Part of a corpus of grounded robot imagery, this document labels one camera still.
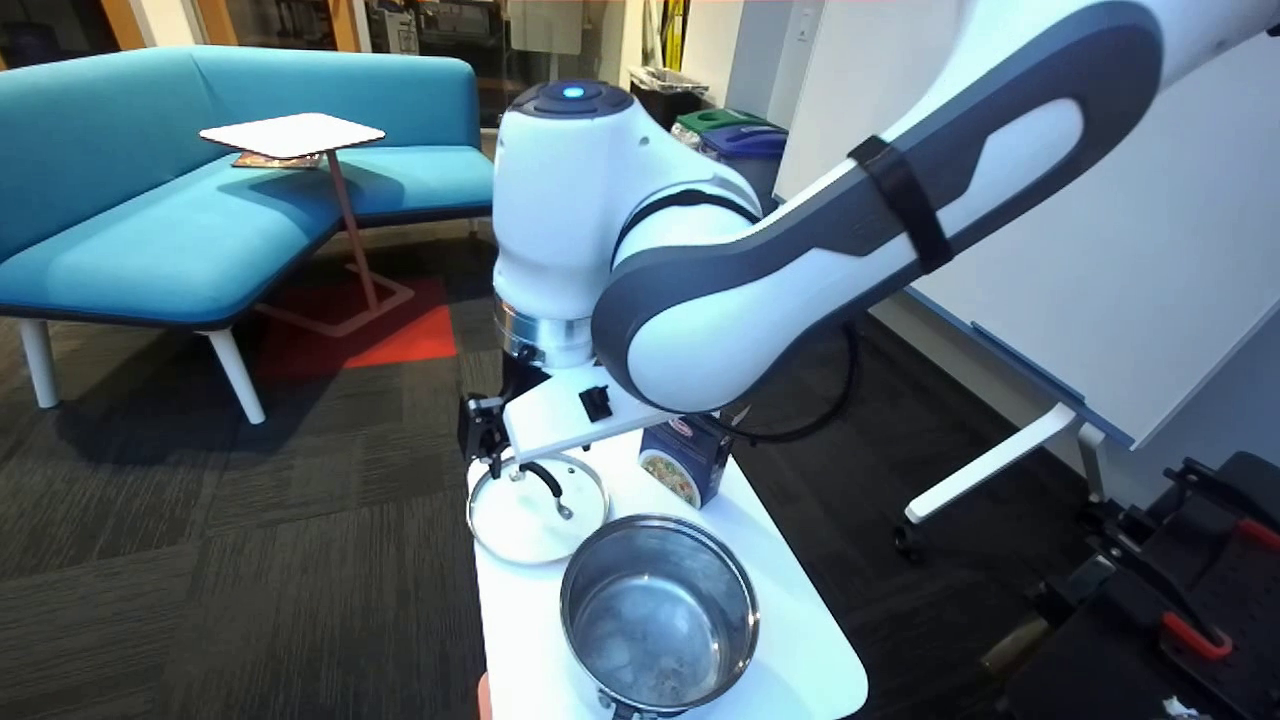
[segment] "dark carpet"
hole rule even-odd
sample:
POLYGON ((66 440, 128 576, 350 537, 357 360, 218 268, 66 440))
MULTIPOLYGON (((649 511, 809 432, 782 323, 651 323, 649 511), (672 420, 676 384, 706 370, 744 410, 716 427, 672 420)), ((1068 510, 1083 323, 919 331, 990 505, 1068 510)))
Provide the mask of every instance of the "dark carpet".
MULTIPOLYGON (((54 323, 66 410, 36 414, 0 341, 0 716, 475 716, 486 674, 457 396, 496 388, 492 246, 372 252, 435 278, 457 357, 270 384, 239 420, 205 341, 54 323)), ((793 445, 736 445, 809 576, 859 648, 866 716, 998 716, 981 658, 1023 592, 1083 558, 1083 484, 1032 455, 938 515, 918 558, 891 529, 1007 427, 871 321, 855 396, 793 445)), ((754 427, 820 414, 832 341, 749 405, 754 427)))

